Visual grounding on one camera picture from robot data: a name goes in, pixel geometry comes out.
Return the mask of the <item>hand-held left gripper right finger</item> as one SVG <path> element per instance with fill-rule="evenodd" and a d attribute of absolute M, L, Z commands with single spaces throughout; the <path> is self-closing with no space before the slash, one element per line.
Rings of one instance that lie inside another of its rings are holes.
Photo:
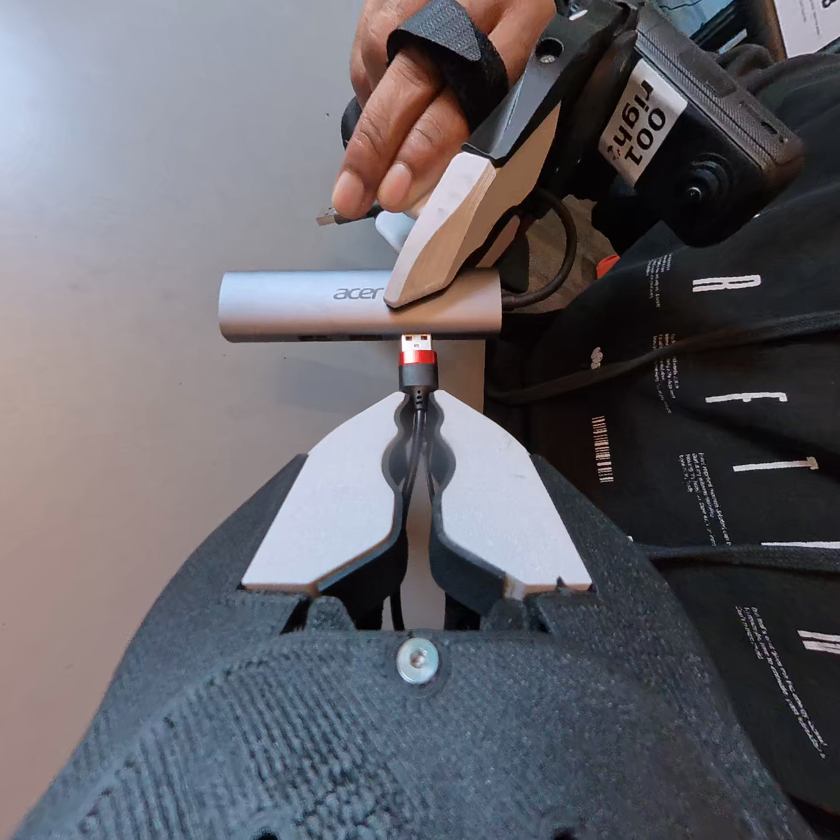
<path fill-rule="evenodd" d="M 445 630 L 477 630 L 505 600 L 592 591 L 528 450 L 443 390 L 428 404 L 427 488 L 429 568 L 445 594 Z"/>

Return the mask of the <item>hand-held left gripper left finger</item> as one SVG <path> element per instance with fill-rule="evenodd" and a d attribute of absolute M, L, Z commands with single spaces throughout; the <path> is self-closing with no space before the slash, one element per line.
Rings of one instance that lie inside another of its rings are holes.
<path fill-rule="evenodd" d="M 250 591 L 387 597 L 407 566 L 402 496 L 389 458 L 404 441 L 395 392 L 307 453 L 241 585 Z"/>

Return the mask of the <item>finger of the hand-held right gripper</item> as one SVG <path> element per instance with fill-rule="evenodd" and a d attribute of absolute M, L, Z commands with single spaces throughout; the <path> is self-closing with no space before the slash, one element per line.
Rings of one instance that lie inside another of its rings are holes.
<path fill-rule="evenodd" d="M 374 219 L 374 227 L 379 236 L 399 255 L 411 234 L 416 219 L 406 213 L 391 213 L 381 210 Z"/>
<path fill-rule="evenodd" d="M 384 292 L 390 308 L 447 288 L 503 214 L 526 199 L 553 143 L 560 110 L 555 106 L 504 165 L 465 150 L 450 161 L 397 257 Z"/>

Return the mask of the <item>person's right hand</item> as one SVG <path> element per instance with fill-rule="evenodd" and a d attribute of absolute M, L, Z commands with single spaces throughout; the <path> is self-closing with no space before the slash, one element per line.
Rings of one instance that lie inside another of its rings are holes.
<path fill-rule="evenodd" d="M 519 80 L 556 12 L 551 1 L 365 2 L 350 58 L 361 111 L 336 213 L 417 207 Z"/>

